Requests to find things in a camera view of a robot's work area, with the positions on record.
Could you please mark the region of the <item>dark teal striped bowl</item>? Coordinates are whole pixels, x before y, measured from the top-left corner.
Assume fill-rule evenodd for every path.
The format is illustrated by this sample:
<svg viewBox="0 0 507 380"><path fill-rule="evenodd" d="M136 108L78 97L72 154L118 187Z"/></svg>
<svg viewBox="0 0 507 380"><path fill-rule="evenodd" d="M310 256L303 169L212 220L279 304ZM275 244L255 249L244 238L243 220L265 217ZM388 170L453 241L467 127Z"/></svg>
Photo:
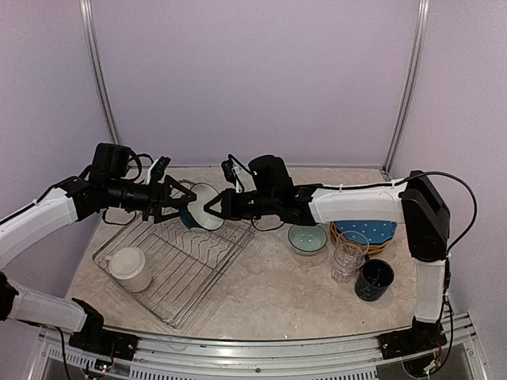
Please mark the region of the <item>dark teal striped bowl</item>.
<svg viewBox="0 0 507 380"><path fill-rule="evenodd" d="M190 190L196 194L196 200L179 208L180 219L189 228L197 228L208 231L220 229L224 220L218 218L204 209L204 205L213 200L219 193L206 183L194 184Z"/></svg>

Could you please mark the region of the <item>light striped bowl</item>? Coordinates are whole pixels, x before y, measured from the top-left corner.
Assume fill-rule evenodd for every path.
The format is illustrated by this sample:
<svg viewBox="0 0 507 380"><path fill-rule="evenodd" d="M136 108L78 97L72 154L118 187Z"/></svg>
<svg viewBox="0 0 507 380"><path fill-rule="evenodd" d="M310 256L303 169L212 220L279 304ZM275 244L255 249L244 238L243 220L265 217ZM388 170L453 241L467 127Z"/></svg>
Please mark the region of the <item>light striped bowl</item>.
<svg viewBox="0 0 507 380"><path fill-rule="evenodd" d="M296 253L311 257L324 249L327 234L321 226L291 226L288 241Z"/></svg>

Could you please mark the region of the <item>yellow dotted plate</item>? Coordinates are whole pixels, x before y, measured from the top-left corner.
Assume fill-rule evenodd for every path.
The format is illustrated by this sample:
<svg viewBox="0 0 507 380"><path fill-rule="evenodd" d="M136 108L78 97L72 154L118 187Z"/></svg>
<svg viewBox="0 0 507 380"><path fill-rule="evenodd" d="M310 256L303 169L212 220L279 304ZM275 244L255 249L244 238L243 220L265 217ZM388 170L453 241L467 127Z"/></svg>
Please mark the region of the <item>yellow dotted plate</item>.
<svg viewBox="0 0 507 380"><path fill-rule="evenodd" d="M345 241L344 238L340 237L341 234L339 233L339 231L337 230L337 227L333 223L330 224L329 231L330 231L331 241L335 245L337 244L338 241L339 242ZM391 243L391 240L386 241L381 245L370 245L368 248L368 255L373 256L373 255L382 253L386 249L386 247L389 246L390 243Z"/></svg>
<svg viewBox="0 0 507 380"><path fill-rule="evenodd" d="M336 245L337 239L339 238L339 235L340 235L339 231L337 230L337 227L334 224L330 224L329 232L330 232L330 240L332 241L332 243L334 245ZM387 245L389 245L391 243L391 241L392 241L392 237L387 239L382 244L369 245L369 250L384 249Z"/></svg>

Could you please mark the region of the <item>clear glass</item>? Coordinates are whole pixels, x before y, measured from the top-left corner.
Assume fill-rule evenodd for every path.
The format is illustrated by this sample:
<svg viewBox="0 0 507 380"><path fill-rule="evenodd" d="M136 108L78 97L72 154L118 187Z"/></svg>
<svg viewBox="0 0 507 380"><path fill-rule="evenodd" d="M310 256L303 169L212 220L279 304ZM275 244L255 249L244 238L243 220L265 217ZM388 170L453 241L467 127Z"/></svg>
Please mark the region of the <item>clear glass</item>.
<svg viewBox="0 0 507 380"><path fill-rule="evenodd" d="M368 254L369 240L360 232L348 230L337 238L334 260L345 269L358 269Z"/></svg>
<svg viewBox="0 0 507 380"><path fill-rule="evenodd" d="M347 283L357 274L364 263L364 257L335 255L331 264L331 277L337 283Z"/></svg>

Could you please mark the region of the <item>dark blue mug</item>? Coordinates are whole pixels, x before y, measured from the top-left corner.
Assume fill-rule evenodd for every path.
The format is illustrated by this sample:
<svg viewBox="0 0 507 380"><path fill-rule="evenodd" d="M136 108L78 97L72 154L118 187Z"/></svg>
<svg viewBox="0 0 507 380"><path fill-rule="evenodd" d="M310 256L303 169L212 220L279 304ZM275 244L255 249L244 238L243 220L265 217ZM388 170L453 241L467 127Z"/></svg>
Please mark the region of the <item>dark blue mug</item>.
<svg viewBox="0 0 507 380"><path fill-rule="evenodd" d="M356 271L355 294L365 302L376 302L385 294L394 279L394 269L386 261L366 256Z"/></svg>

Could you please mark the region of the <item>blue dotted plate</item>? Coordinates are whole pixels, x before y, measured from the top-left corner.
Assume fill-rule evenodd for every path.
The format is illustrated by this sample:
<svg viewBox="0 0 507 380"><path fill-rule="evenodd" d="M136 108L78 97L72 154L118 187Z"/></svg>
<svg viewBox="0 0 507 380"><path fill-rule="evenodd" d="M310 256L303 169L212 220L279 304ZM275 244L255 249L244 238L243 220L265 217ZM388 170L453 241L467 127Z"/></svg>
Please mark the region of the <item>blue dotted plate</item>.
<svg viewBox="0 0 507 380"><path fill-rule="evenodd" d="M332 222L339 233L353 230L362 233L368 240L369 245L382 244L387 239L395 236L398 224L388 221L339 221Z"/></svg>

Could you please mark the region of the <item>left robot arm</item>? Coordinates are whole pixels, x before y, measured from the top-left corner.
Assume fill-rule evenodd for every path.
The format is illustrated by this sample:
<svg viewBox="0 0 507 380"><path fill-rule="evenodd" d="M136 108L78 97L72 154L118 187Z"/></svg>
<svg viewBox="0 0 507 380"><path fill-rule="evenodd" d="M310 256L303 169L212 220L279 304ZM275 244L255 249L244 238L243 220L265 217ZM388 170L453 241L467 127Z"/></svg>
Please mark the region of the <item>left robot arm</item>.
<svg viewBox="0 0 507 380"><path fill-rule="evenodd" d="M127 147L101 142L92 163L78 176L50 186L43 195L1 221L1 267L50 234L109 208L138 211L155 223L176 218L163 209L177 210L196 200L196 194L166 174L168 157L155 160L147 180L128 177L130 162L139 155ZM69 301L27 288L1 276L1 319L50 325L78 333L94 352L111 344L102 316L81 300Z"/></svg>

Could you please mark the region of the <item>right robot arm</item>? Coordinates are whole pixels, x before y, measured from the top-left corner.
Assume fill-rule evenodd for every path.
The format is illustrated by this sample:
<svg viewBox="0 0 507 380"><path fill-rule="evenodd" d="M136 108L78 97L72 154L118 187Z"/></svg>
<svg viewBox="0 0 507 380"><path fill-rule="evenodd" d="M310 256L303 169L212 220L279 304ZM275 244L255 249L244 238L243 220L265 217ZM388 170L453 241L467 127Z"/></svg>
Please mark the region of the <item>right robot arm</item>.
<svg viewBox="0 0 507 380"><path fill-rule="evenodd" d="M451 213L429 179L433 172L414 170L406 178L352 186L295 185L282 158L264 155L246 170L252 191L227 188L204 204L204 210L225 220L260 219L276 215L295 226L328 222L366 222L372 231L380 222L402 223L415 260L417 296L408 329L379 336L385 359L442 348L448 340L441 324L450 283Z"/></svg>

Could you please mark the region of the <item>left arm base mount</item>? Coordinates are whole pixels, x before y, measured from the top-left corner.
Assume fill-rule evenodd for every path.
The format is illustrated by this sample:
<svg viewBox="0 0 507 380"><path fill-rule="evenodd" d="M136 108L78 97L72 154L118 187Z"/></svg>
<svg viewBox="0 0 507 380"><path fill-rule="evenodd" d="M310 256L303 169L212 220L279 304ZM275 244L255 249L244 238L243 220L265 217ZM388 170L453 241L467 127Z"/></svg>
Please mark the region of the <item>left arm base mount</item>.
<svg viewBox="0 0 507 380"><path fill-rule="evenodd" d="M133 360L138 343L139 338L135 335L106 329L90 333L75 332L69 339L69 345L73 348L127 361Z"/></svg>

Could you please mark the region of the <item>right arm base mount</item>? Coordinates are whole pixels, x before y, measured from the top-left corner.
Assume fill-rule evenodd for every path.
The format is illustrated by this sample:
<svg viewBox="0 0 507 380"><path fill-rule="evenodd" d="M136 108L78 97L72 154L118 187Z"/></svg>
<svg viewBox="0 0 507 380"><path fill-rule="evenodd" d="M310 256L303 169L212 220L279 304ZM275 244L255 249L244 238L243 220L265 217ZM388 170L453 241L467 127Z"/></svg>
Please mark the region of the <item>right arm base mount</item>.
<svg viewBox="0 0 507 380"><path fill-rule="evenodd" d="M378 341L382 357L387 360L442 347L446 345L447 338L442 331L416 331L410 328L381 334Z"/></svg>

